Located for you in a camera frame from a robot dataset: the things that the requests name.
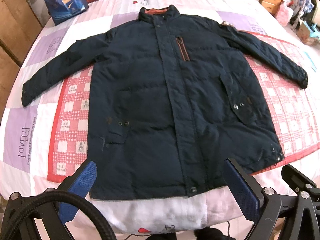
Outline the dark navy padded jacket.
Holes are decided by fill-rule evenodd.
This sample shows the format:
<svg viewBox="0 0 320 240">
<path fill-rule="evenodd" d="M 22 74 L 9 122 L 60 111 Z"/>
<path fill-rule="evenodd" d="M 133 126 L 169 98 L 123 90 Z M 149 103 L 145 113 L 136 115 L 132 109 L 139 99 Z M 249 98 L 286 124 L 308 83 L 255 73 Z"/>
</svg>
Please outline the dark navy padded jacket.
<svg viewBox="0 0 320 240">
<path fill-rule="evenodd" d="M 22 105 L 92 65 L 91 198 L 192 197 L 225 184 L 227 158 L 247 173 L 284 159 L 246 55 L 307 87 L 306 71 L 273 46 L 171 5 L 76 41 L 23 85 Z"/>
</svg>

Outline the red white checkered mat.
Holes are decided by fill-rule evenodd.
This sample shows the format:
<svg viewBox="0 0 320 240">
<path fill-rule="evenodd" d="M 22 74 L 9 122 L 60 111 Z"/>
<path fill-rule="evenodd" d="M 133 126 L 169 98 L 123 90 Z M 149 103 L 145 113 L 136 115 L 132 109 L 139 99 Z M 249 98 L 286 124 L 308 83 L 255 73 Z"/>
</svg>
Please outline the red white checkered mat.
<svg viewBox="0 0 320 240">
<path fill-rule="evenodd" d="M 270 109 L 284 160 L 267 172 L 307 155 L 319 157 L 317 88 L 300 89 L 265 64 L 246 57 Z M 47 180 L 60 183 L 87 158 L 89 90 L 93 67 L 66 78 L 57 104 L 48 152 Z"/>
</svg>

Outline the wooden wardrobe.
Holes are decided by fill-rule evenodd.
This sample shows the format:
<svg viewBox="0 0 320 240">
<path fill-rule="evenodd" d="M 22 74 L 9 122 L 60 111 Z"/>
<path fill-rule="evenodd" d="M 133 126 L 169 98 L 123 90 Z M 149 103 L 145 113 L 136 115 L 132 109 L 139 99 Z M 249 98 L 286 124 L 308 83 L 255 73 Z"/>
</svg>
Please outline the wooden wardrobe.
<svg viewBox="0 0 320 240">
<path fill-rule="evenodd" d="M 42 30 L 27 0 L 0 1 L 1 115 L 12 86 L 31 46 Z"/>
</svg>

